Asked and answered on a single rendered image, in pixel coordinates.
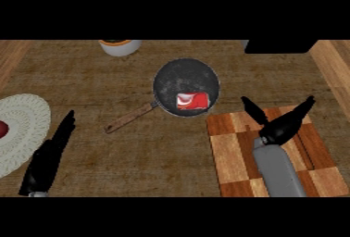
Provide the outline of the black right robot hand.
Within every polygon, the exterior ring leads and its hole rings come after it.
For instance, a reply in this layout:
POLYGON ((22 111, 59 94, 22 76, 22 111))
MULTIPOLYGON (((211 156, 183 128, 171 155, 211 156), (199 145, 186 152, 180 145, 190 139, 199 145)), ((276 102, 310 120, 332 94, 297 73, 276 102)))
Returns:
POLYGON ((248 115, 255 122, 264 126, 258 131, 263 144, 285 144, 301 128, 304 116, 316 103, 314 96, 310 95, 295 108, 275 120, 267 120, 267 115, 263 109, 245 96, 241 97, 241 100, 248 115))

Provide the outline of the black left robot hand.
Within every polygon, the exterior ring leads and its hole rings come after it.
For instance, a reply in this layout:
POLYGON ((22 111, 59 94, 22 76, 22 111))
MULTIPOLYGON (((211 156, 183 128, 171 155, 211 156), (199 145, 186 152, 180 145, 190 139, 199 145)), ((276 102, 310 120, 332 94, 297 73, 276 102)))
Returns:
POLYGON ((32 154, 18 193, 22 196, 28 196, 31 192, 47 192, 50 189, 60 164, 62 153, 71 133, 75 129, 74 122, 74 111, 69 111, 55 131, 53 137, 44 141, 32 154))

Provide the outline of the checkered wooden cutting board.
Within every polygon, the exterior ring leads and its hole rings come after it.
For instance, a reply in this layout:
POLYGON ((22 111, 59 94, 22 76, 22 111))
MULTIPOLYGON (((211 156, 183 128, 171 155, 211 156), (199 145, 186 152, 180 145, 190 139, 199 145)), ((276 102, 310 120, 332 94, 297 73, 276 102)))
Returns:
MULTIPOLYGON (((235 197, 269 197, 252 158, 252 141, 263 126, 246 112, 235 112, 210 115, 207 127, 220 194, 235 197)), ((348 195, 350 188, 310 117, 304 117, 300 131, 282 148, 295 168, 306 195, 348 195)))

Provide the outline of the red and white can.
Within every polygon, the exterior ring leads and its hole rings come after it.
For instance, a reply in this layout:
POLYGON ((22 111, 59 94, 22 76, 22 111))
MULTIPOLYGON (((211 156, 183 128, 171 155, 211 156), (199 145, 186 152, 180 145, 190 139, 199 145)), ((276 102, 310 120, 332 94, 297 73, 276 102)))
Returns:
POLYGON ((210 96, 207 93, 183 93, 176 96, 176 107, 180 110, 207 109, 210 96))

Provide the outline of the white woven round placemat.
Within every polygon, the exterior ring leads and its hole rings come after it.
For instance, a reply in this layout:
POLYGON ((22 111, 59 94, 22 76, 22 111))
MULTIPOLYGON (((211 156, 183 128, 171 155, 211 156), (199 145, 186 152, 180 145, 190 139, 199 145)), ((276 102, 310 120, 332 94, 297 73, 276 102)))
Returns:
POLYGON ((9 132, 0 138, 0 179, 28 161, 44 142, 50 127, 50 107, 35 94, 16 94, 0 99, 0 120, 9 132))

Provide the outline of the dark red round fruit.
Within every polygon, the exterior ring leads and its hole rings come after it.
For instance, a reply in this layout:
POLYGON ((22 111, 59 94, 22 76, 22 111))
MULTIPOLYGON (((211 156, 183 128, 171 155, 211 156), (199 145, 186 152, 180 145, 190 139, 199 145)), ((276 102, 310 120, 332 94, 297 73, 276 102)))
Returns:
POLYGON ((7 135, 9 133, 9 124, 0 120, 0 139, 7 135))

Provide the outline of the black appliance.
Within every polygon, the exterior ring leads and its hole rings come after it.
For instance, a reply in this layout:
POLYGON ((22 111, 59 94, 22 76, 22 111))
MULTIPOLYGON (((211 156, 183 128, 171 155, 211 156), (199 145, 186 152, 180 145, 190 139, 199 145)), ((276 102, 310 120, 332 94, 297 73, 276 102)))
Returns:
POLYGON ((313 47, 316 40, 245 40, 246 54, 303 54, 313 47))

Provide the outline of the white plant pot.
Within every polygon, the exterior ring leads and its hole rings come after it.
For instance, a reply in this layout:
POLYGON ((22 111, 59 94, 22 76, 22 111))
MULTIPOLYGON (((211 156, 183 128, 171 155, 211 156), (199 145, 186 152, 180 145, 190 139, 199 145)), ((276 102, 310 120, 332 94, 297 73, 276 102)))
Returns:
POLYGON ((128 56, 140 48, 142 40, 121 40, 118 42, 106 42, 99 40, 102 50, 109 56, 128 56))

